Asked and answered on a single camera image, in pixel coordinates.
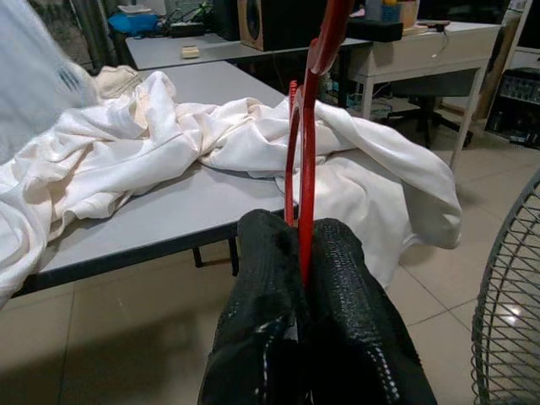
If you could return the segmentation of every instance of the speaker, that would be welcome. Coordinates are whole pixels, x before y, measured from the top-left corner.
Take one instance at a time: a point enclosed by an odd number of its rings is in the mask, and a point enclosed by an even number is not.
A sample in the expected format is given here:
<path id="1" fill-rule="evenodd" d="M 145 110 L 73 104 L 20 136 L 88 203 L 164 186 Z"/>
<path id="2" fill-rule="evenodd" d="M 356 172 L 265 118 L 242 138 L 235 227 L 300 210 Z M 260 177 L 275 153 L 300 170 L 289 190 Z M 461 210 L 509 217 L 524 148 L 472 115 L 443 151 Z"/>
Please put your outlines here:
<path id="1" fill-rule="evenodd" d="M 326 0 L 238 0 L 240 40 L 260 51 L 308 46 L 319 35 Z"/>
<path id="2" fill-rule="evenodd" d="M 227 41 L 240 39 L 238 0 L 213 0 L 216 33 Z"/>

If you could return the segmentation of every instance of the cable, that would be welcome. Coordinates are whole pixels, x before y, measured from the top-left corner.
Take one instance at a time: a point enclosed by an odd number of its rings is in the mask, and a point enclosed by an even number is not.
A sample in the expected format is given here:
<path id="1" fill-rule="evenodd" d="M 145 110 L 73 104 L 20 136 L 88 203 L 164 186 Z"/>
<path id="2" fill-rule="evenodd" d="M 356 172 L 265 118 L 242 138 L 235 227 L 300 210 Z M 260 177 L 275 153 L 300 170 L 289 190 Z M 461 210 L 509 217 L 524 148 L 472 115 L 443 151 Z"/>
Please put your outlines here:
<path id="1" fill-rule="evenodd" d="M 385 83 L 383 84 L 372 96 L 371 96 L 371 99 L 375 99 L 377 97 L 377 95 L 379 95 L 379 93 L 385 89 L 386 87 L 388 87 L 390 84 L 392 84 L 391 82 L 388 82 L 388 83 Z"/>

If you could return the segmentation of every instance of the electronic equipment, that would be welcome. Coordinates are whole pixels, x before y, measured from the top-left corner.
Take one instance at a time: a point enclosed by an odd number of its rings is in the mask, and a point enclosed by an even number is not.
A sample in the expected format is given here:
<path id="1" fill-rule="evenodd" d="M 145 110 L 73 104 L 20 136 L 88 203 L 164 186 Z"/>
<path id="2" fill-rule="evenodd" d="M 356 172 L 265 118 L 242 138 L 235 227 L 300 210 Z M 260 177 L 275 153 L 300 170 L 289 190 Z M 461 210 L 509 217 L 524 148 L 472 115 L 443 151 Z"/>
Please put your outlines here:
<path id="1" fill-rule="evenodd" d="M 240 40 L 260 51 L 308 46 L 319 35 L 326 0 L 238 0 Z"/>
<path id="2" fill-rule="evenodd" d="M 386 23 L 354 17 L 349 19 L 347 37 L 357 40 L 393 42 L 403 36 L 403 23 Z"/>
<path id="3" fill-rule="evenodd" d="M 510 0 L 421 0 L 418 19 L 500 24 Z"/>
<path id="4" fill-rule="evenodd" d="M 213 0 L 216 33 L 227 41 L 240 39 L 238 0 Z"/>
<path id="5" fill-rule="evenodd" d="M 522 48 L 540 49 L 540 35 L 538 25 L 540 24 L 540 1 L 532 2 L 531 10 L 527 15 L 525 26 L 521 32 L 518 46 Z"/>
<path id="6" fill-rule="evenodd" d="M 505 72 L 486 129 L 513 143 L 540 149 L 540 69 Z"/>

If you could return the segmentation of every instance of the table leg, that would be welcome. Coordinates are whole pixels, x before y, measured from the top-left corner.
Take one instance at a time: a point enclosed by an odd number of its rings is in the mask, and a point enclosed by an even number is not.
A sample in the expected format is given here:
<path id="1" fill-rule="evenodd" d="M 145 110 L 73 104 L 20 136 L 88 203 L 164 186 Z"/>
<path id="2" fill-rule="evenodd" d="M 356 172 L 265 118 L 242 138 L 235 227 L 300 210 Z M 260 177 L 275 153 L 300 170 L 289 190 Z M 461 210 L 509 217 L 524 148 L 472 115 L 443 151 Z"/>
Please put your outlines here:
<path id="1" fill-rule="evenodd" d="M 236 247 L 236 238 L 229 239 L 229 253 L 230 253 L 230 264 L 233 267 L 233 276 L 236 277 L 240 270 L 240 263 L 238 260 L 238 248 Z"/>
<path id="2" fill-rule="evenodd" d="M 337 88 L 337 106 L 347 107 L 347 81 L 348 81 L 348 60 L 349 51 L 342 49 L 339 52 L 339 85 Z"/>
<path id="3" fill-rule="evenodd" d="M 371 118 L 371 104 L 373 103 L 373 86 L 375 80 L 366 78 L 364 81 L 364 91 L 362 92 L 362 105 L 360 106 L 360 114 L 362 118 L 369 120 Z"/>
<path id="4" fill-rule="evenodd" d="M 469 100 L 467 102 L 467 109 L 463 114 L 462 124 L 459 127 L 459 134 L 456 140 L 456 147 L 454 148 L 454 154 L 450 161 L 450 168 L 455 173 L 457 168 L 457 162 L 462 155 L 463 145 L 467 139 L 467 132 L 471 126 L 473 120 L 474 109 L 478 103 L 478 96 L 480 95 L 480 89 L 482 88 L 483 78 L 486 74 L 486 66 L 481 67 L 476 71 L 474 80 L 472 81 L 471 91 L 469 93 Z"/>
<path id="5" fill-rule="evenodd" d="M 203 258 L 201 257 L 201 250 L 196 247 L 192 249 L 193 251 L 193 260 L 195 261 L 195 267 L 201 268 L 204 267 Z"/>

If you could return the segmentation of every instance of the desk drawer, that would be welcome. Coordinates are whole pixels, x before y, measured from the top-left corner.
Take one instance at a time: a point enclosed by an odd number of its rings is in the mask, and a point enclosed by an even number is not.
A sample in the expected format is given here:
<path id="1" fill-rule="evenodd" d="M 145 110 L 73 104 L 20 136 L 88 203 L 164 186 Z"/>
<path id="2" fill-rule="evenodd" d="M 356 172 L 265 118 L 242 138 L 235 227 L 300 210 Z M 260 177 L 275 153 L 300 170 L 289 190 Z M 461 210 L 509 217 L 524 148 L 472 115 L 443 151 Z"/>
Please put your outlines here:
<path id="1" fill-rule="evenodd" d="M 498 30 L 427 33 L 352 52 L 349 77 L 378 76 L 491 57 Z"/>

